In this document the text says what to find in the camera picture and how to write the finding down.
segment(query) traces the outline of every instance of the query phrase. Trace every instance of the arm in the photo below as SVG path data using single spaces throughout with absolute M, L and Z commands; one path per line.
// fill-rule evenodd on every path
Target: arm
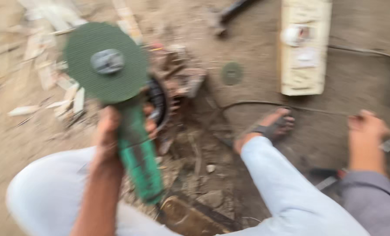
M 390 180 L 379 148 L 390 131 L 365 110 L 348 124 L 351 172 L 342 181 L 344 207 L 372 236 L 390 235 Z
M 81 210 L 70 236 L 113 236 L 123 177 L 117 155 L 116 128 L 119 115 L 110 107 L 102 112 L 97 132 L 97 150 L 90 166 Z

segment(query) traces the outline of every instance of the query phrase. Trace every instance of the forearm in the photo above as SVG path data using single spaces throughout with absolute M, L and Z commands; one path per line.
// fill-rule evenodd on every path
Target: forearm
M 374 171 L 386 175 L 384 153 L 379 148 L 381 139 L 377 136 L 363 136 L 350 133 L 350 170 Z
M 70 236 L 115 234 L 123 168 L 119 161 L 99 161 L 100 159 L 96 157 L 91 164 L 81 210 Z

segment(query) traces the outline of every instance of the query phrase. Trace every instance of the green angle grinder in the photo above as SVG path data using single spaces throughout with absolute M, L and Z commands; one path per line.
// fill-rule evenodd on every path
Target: green angle grinder
M 89 94 L 121 113 L 121 161 L 137 196 L 148 204 L 160 202 L 163 182 L 155 161 L 156 148 L 145 131 L 139 95 L 149 79 L 144 51 L 118 27 L 91 22 L 71 33 L 64 56 L 70 76 Z

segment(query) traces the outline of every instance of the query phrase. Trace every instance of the grinding disc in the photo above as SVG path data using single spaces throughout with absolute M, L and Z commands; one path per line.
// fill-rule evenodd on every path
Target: grinding disc
M 221 71 L 221 77 L 226 85 L 237 84 L 243 78 L 243 69 L 236 62 L 227 63 Z
M 100 73 L 92 64 L 92 56 L 109 49 L 122 55 L 123 67 L 114 73 Z M 148 80 L 144 51 L 118 27 L 107 23 L 91 22 L 74 30 L 64 56 L 70 77 L 105 104 L 138 95 Z

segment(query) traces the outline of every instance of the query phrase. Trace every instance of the wire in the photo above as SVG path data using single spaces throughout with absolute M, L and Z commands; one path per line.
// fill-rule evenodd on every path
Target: wire
M 348 46 L 342 46 L 342 45 L 328 45 L 328 48 L 351 51 L 351 52 L 369 53 L 369 54 L 374 54 L 374 55 L 378 55 L 378 56 L 385 56 L 385 57 L 390 58 L 390 54 L 387 54 L 384 52 L 379 52 L 376 50 L 370 50 L 370 49 L 361 49 L 361 48 L 354 48 L 354 47 L 348 47 Z
M 299 107 L 299 106 L 293 106 L 288 105 L 282 102 L 271 102 L 271 101 L 258 101 L 258 100 L 247 100 L 247 101 L 238 101 L 229 105 L 226 105 L 221 108 L 221 112 L 224 112 L 225 110 L 237 106 L 237 105 L 244 105 L 244 104 L 265 104 L 265 105 L 276 105 L 276 106 L 286 106 L 295 110 L 303 110 L 303 111 L 311 111 L 311 112 L 318 112 L 323 114 L 329 114 L 329 115 L 342 115 L 342 116 L 348 116 L 349 114 L 346 112 L 336 112 L 336 111 L 327 111 L 327 110 L 319 110 L 319 109 L 313 109 L 313 108 L 305 108 L 305 107 Z

